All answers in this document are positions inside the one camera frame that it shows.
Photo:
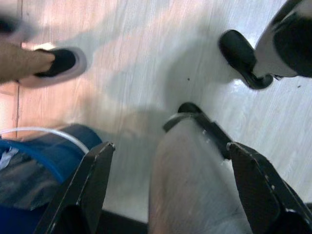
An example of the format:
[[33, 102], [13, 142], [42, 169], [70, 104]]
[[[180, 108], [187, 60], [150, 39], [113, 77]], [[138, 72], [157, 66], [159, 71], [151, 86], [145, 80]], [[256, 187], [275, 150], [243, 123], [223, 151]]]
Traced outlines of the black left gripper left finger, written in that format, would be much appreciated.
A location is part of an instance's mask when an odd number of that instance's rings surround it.
[[61, 185], [36, 226], [36, 234], [94, 234], [105, 199], [115, 146], [91, 149]]

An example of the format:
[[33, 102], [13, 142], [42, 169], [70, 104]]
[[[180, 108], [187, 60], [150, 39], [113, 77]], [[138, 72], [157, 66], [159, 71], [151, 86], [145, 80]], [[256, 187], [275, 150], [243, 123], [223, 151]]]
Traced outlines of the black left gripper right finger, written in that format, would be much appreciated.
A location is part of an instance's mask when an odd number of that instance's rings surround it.
[[227, 145], [239, 198], [254, 234], [310, 234], [312, 208], [256, 150]]

